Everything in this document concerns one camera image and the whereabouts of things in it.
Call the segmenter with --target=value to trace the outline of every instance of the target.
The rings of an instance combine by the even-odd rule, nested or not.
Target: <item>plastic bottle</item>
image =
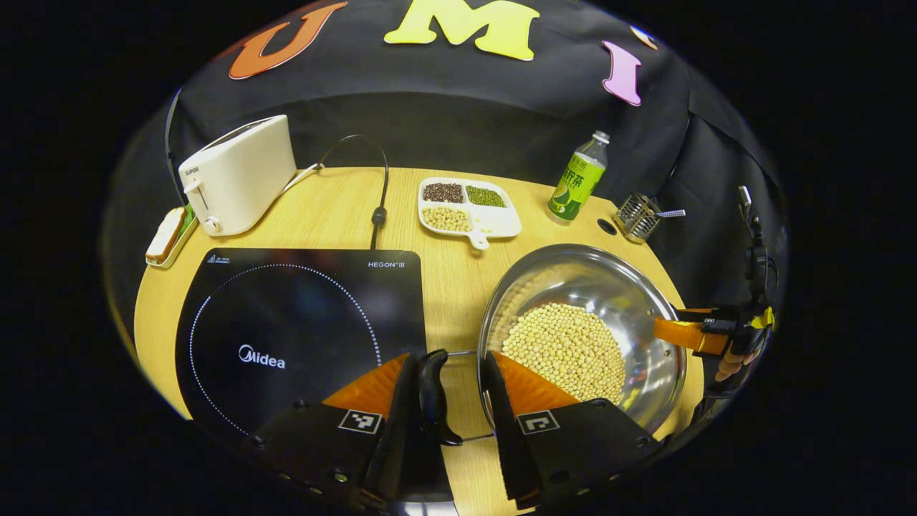
[[[567,225],[580,214],[592,190],[608,166],[608,135],[597,130],[592,140],[579,146],[560,176],[560,183],[547,201],[547,214],[558,224]]]

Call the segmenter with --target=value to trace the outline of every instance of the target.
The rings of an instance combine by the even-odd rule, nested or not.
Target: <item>metal bowl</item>
[[[493,428],[481,370],[488,351],[500,351],[517,318],[547,303],[566,303],[594,313],[612,331],[624,356],[624,387],[618,408],[655,432],[684,385],[684,348],[653,336],[657,316],[676,319],[662,293],[631,264],[601,249],[559,244],[533,251],[500,281],[484,314],[478,339],[478,388]]]

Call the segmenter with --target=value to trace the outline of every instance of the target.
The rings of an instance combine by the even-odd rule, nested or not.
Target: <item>wooden table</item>
[[[510,195],[523,223],[511,239],[494,239],[487,251],[474,250],[467,238],[438,236],[417,219],[417,187],[430,176],[490,181]],[[139,362],[149,380],[169,403],[190,419],[175,372],[175,333],[188,286],[204,254],[213,247],[368,249],[372,210],[379,205],[383,173],[380,168],[326,168],[307,176],[281,196],[258,225],[241,235],[224,238],[194,231],[169,269],[148,267],[140,284],[134,319]],[[648,277],[669,302],[684,308],[678,291],[647,245],[633,244],[619,232],[609,235],[596,219],[610,219],[611,201],[594,197],[577,219],[562,227],[547,217],[553,189],[514,179],[433,170],[390,170],[385,207],[388,219],[379,231],[378,249],[414,251],[420,256],[424,289],[424,318],[429,351],[471,350],[477,347],[484,310],[506,270],[527,253],[552,243],[581,243],[620,256]],[[448,424],[459,435],[490,432],[478,397],[474,355],[454,356],[443,368],[448,400]],[[680,432],[701,400],[701,359],[688,357],[688,372],[679,404],[661,428],[661,439]],[[463,516],[516,514],[506,499],[493,439],[443,447],[458,512]]]

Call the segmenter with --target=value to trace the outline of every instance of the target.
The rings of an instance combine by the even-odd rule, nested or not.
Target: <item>induction cooktop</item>
[[[184,300],[175,364],[193,419],[237,440],[411,351],[426,353],[415,253],[214,248]]]

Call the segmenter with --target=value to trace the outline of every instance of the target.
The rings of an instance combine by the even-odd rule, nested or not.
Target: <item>metal utensil holder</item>
[[[614,214],[613,220],[626,239],[633,243],[643,243],[659,225],[661,219],[656,216],[658,212],[659,208],[649,197],[634,193]]]

